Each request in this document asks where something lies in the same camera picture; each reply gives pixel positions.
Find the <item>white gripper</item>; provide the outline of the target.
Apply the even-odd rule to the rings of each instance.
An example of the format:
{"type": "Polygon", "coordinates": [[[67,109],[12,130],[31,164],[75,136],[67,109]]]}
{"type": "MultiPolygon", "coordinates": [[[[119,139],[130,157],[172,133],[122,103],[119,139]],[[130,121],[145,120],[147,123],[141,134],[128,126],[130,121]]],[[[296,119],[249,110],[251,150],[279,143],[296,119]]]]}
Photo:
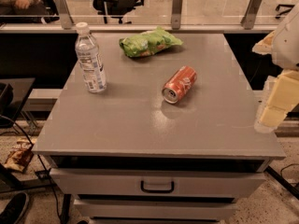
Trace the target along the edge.
{"type": "Polygon", "coordinates": [[[299,104],[299,4],[252,51],[272,55],[272,62],[284,69],[277,77],[269,76],[263,86],[258,109],[260,129],[276,129],[299,104]]]}

